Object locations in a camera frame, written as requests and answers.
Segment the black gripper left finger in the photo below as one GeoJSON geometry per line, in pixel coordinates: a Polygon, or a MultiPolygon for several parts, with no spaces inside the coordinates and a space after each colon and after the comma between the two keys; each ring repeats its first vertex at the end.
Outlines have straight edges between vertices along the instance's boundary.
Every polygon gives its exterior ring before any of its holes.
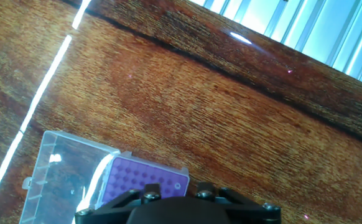
{"type": "Polygon", "coordinates": [[[131,189],[100,208],[85,208],[76,212],[76,224],[126,223],[131,212],[138,206],[160,200],[160,184],[146,184],[142,190],[131,189]]]}

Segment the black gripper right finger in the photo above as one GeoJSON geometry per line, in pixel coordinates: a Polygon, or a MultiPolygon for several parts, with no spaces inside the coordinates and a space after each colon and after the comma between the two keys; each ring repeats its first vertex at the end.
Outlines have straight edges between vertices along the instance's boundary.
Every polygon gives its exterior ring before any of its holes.
{"type": "Polygon", "coordinates": [[[216,188],[210,182],[199,182],[195,197],[219,205],[230,223],[281,224],[280,206],[258,204],[231,188],[216,188]]]}

